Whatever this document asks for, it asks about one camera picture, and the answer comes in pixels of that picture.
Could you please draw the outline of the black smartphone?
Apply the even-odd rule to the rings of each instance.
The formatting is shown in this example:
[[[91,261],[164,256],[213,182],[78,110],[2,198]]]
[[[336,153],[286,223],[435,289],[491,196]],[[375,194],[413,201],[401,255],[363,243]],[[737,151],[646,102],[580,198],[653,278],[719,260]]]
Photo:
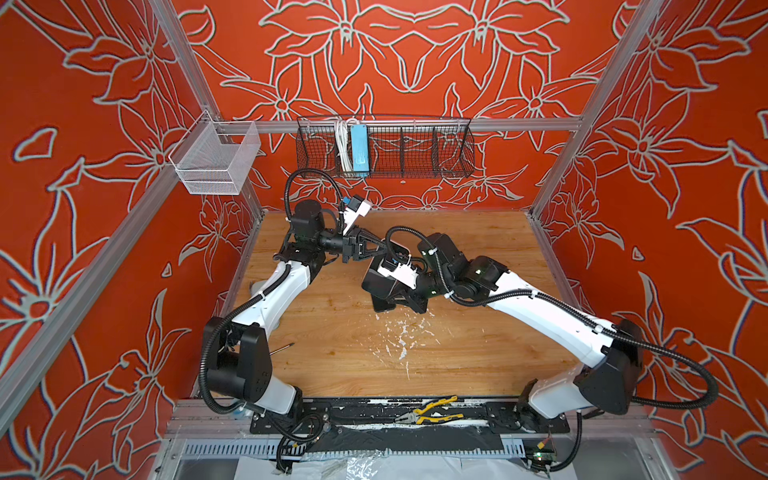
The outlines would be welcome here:
[[[376,313],[383,313],[395,310],[398,303],[393,299],[390,292],[378,292],[371,294],[372,306]]]

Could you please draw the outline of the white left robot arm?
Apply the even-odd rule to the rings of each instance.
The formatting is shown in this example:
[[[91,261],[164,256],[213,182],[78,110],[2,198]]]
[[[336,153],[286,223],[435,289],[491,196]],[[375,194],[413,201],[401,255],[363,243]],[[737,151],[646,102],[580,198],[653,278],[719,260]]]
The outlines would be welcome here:
[[[355,225],[371,209],[359,196],[346,198],[331,228],[315,200],[299,202],[286,215],[289,228],[274,255],[273,274],[254,285],[248,301],[223,317],[212,317],[204,328],[198,389],[210,410],[220,415],[240,408],[298,414],[300,389],[273,373],[269,338],[291,303],[329,262],[328,255],[347,262],[383,251],[377,237]]]

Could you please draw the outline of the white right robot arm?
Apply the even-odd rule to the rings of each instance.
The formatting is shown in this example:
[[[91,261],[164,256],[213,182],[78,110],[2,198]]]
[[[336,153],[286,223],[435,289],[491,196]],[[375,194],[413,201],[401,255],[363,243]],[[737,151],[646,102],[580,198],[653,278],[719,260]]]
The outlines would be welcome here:
[[[467,260],[443,234],[426,236],[408,227],[390,228],[383,239],[395,262],[390,278],[409,291],[435,285],[427,296],[443,295],[466,308],[489,307],[507,314],[568,350],[579,361],[572,369],[547,380],[529,383],[521,407],[543,418],[593,407],[615,415],[631,404],[670,410],[695,410],[718,396],[715,377],[700,363],[665,347],[645,341],[642,330],[629,320],[618,324],[589,315],[544,293],[503,264],[485,256]],[[692,370],[706,384],[689,400],[643,398],[635,390],[646,353],[671,359]]]

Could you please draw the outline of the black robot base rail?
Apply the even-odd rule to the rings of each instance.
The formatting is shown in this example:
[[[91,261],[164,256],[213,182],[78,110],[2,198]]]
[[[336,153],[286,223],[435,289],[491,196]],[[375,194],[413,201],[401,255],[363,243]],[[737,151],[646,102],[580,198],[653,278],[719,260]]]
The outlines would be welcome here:
[[[457,458],[517,459],[536,449],[540,441],[550,452],[556,436],[575,426],[560,414],[553,419],[523,420],[515,396],[458,396],[442,414],[465,418],[444,424],[402,425],[394,419],[439,400],[436,397],[314,397],[304,400],[302,413],[313,414],[295,432],[312,438],[289,440],[284,456],[290,460],[320,461],[353,456],[451,456]]]

